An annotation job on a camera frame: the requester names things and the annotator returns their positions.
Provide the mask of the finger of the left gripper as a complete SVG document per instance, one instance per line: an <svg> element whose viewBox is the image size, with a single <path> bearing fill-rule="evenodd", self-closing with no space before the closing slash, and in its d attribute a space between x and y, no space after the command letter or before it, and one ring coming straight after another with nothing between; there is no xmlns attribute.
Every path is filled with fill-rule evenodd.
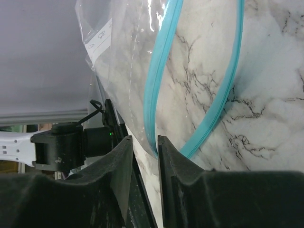
<svg viewBox="0 0 304 228"><path fill-rule="evenodd" d="M143 178L133 152L133 138L114 109L111 101L104 103L104 125L111 128L110 135L114 140L114 170L111 173L111 187L123 217L123 227L155 228L157 223L152 212Z"/></svg>

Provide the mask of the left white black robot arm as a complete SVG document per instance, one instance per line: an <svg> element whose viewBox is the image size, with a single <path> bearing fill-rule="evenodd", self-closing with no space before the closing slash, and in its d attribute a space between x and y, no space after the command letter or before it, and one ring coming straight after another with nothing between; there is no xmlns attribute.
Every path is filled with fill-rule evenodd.
<svg viewBox="0 0 304 228"><path fill-rule="evenodd" d="M0 176L3 228L155 228L133 139L110 100L48 131L1 132L0 158L36 172ZM102 127L84 121L102 115Z"/></svg>

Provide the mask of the clear zip bag teal zipper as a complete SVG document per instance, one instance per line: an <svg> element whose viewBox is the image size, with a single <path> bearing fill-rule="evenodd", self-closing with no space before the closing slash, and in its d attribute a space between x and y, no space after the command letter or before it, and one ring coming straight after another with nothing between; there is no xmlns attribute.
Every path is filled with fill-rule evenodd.
<svg viewBox="0 0 304 228"><path fill-rule="evenodd" d="M192 157L236 74L243 0L79 0L86 61L144 150L158 135Z"/></svg>

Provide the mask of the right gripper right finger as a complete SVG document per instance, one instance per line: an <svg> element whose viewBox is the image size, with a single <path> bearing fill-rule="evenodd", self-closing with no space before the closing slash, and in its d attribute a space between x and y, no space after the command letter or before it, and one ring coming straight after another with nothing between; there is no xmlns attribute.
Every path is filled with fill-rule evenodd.
<svg viewBox="0 0 304 228"><path fill-rule="evenodd" d="M206 171L158 137L166 228L301 228L304 175L297 171Z"/></svg>

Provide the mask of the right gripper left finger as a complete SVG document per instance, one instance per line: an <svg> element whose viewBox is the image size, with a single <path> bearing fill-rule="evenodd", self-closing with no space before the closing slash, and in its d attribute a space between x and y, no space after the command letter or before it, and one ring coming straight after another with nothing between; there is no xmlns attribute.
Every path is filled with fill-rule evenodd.
<svg viewBox="0 0 304 228"><path fill-rule="evenodd" d="M117 155L109 152L61 181L40 173L1 175L1 227L122 228L111 187Z"/></svg>

